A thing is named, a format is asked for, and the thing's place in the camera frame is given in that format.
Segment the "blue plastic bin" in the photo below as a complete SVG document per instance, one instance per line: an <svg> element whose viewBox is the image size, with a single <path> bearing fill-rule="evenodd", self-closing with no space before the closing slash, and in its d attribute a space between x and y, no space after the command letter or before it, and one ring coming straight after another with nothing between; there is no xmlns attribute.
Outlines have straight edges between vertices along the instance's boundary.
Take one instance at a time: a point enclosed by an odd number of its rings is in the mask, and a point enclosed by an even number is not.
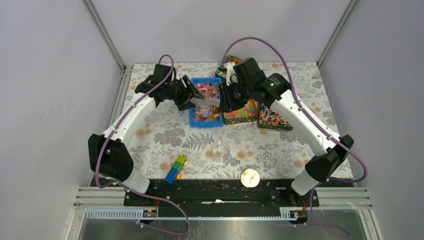
<svg viewBox="0 0 424 240"><path fill-rule="evenodd" d="M195 108L190 109L189 125L192 128L219 128L223 126L223 114L219 113L220 77L194 77L191 79L195 88L205 99L193 98Z"/></svg>

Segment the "clear glass jar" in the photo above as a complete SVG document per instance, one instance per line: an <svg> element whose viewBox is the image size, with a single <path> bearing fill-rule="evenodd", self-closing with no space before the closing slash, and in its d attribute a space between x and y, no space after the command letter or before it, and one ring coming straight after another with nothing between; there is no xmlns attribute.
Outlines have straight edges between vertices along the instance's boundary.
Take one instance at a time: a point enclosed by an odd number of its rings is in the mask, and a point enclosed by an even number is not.
<svg viewBox="0 0 424 240"><path fill-rule="evenodd" d="M216 162L221 163L230 154L230 146L225 141L217 141L211 147L211 154Z"/></svg>

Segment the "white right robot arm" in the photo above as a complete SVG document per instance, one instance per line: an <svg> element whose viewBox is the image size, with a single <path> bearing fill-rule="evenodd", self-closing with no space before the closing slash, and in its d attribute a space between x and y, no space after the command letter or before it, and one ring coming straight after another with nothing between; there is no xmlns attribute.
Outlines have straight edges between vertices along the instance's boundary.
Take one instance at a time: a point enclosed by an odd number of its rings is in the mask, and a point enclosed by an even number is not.
<svg viewBox="0 0 424 240"><path fill-rule="evenodd" d="M224 66L226 80L219 85L221 113L241 109L249 100L263 103L286 119L311 148L314 156L286 193L291 205L301 205L307 193L328 180L344 162L354 144L353 138L331 130L308 107L301 105L289 81L279 73L266 76L254 58Z"/></svg>

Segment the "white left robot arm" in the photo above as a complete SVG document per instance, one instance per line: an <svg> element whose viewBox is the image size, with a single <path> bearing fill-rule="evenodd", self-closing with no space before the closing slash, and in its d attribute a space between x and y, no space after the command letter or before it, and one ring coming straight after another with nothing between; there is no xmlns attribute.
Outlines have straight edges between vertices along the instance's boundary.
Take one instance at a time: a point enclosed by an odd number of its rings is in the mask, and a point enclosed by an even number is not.
<svg viewBox="0 0 424 240"><path fill-rule="evenodd" d="M99 176L121 183L136 191L136 199L144 206L152 204L155 192L149 188L150 180L135 169L127 145L134 137L138 125L160 103L170 100L179 111L194 109L191 99L205 99L187 75L177 77L173 66L157 63L151 75L139 83L127 108L102 134L88 139L89 164L95 174L96 185L101 188Z"/></svg>

